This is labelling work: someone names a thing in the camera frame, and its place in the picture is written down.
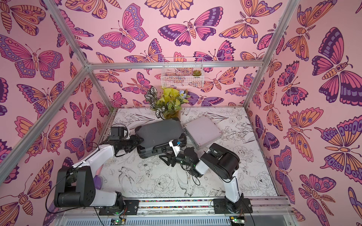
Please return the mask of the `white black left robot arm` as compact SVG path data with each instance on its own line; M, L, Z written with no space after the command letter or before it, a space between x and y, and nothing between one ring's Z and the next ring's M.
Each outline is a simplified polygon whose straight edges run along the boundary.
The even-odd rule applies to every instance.
M97 146L95 153L72 166L63 166L57 175L54 205L58 208L103 207L120 214L125 203L121 193L96 188L94 178L98 169L112 157L121 157L144 141L138 135L126 137L121 127L111 127L108 137Z

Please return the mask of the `pink square poker case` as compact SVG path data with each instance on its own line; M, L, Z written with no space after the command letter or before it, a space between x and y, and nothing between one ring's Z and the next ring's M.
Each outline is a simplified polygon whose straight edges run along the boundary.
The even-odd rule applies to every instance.
M206 115L184 124L184 130L196 149L211 145L222 136L222 131Z

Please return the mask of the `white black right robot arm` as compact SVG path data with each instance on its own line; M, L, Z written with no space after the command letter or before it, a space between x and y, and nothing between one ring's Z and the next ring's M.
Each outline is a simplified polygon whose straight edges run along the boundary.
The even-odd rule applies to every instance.
M213 143L209 149L198 157L193 147L181 149L181 142L171 140L169 146L173 153L165 153L159 158L167 165L179 164L183 170L195 178L200 178L210 170L223 182L224 198L211 201L216 214L232 213L242 215L253 213L251 202L239 191L238 171L240 158L232 151Z

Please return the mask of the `dark grey poker case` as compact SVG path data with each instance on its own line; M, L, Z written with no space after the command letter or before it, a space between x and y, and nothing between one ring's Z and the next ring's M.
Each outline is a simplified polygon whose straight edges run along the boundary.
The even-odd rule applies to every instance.
M135 134L143 138L143 142L137 146L137 153L141 159L172 151L169 142L174 139L181 142L180 147L187 145L186 133L178 118L138 126L135 128Z

